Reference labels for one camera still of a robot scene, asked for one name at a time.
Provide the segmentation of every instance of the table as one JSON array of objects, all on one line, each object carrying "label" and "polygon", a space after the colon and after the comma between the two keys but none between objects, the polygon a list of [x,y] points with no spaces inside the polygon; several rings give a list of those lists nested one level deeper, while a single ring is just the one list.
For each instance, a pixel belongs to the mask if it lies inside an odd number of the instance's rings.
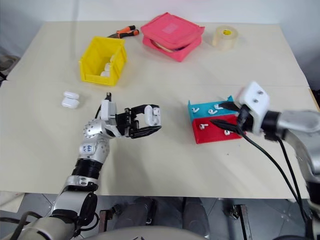
[{"label": "table", "polygon": [[[78,60],[93,36],[108,36],[145,22],[45,23],[0,89],[0,190],[58,193],[74,168],[83,126],[106,92],[118,113],[157,104],[162,129],[139,139],[112,139],[100,174],[99,195],[285,198],[292,195],[274,165],[244,139],[195,144],[187,104],[236,95],[257,81],[275,111],[316,106],[278,25],[230,24],[239,32],[234,49],[211,46],[221,23],[205,26],[203,43],[183,62],[142,45],[143,35],[126,38],[128,62],[116,86],[80,80]],[[77,109],[61,106],[64,91],[80,94]],[[278,144],[249,134],[289,175]],[[305,182],[293,149],[286,145],[300,186]]]}]

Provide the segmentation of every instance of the roll of tape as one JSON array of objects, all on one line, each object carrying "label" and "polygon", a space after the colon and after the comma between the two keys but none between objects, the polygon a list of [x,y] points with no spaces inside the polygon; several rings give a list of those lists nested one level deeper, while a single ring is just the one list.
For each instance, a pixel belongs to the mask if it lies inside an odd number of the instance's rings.
[{"label": "roll of tape", "polygon": [[237,41],[238,31],[227,25],[217,27],[213,36],[212,45],[221,51],[232,49]]}]

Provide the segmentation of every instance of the yellow plastic bin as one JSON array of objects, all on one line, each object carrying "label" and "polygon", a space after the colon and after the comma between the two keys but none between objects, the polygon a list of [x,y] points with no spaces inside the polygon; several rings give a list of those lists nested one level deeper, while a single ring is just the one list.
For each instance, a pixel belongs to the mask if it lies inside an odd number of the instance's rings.
[{"label": "yellow plastic bin", "polygon": [[[124,39],[95,36],[79,60],[81,80],[114,86],[126,61],[127,53]],[[101,72],[105,70],[106,63],[110,63],[109,77],[100,76]]]}]

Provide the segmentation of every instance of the robotic arm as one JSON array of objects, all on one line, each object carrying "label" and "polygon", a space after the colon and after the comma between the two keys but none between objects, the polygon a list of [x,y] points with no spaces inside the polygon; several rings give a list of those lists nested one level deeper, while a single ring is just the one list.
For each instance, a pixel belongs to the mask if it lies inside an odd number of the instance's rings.
[{"label": "robotic arm", "polygon": [[[138,114],[144,114],[148,126],[139,128]],[[111,93],[101,102],[96,118],[83,129],[83,141],[72,174],[67,177],[49,217],[42,217],[4,239],[16,240],[68,240],[76,237],[82,227],[89,225],[97,207],[100,170],[109,155],[112,138],[141,138],[161,128],[158,105],[126,108],[117,114]]]},{"label": "robotic arm", "polygon": [[240,130],[255,135],[263,132],[267,140],[280,138],[293,147],[310,196],[312,220],[308,223],[307,236],[320,239],[320,113],[269,111],[269,96],[256,82],[245,87],[234,103],[220,106],[238,111],[239,115],[237,125],[211,121],[216,126],[238,133]]}]

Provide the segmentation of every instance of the pink box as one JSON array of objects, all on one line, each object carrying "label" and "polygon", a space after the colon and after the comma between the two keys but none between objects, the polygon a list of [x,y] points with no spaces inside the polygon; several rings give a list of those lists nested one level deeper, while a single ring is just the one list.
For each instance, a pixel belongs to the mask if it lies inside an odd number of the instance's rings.
[{"label": "pink box", "polygon": [[182,60],[201,44],[205,27],[166,12],[141,27],[143,44],[175,59]]}]

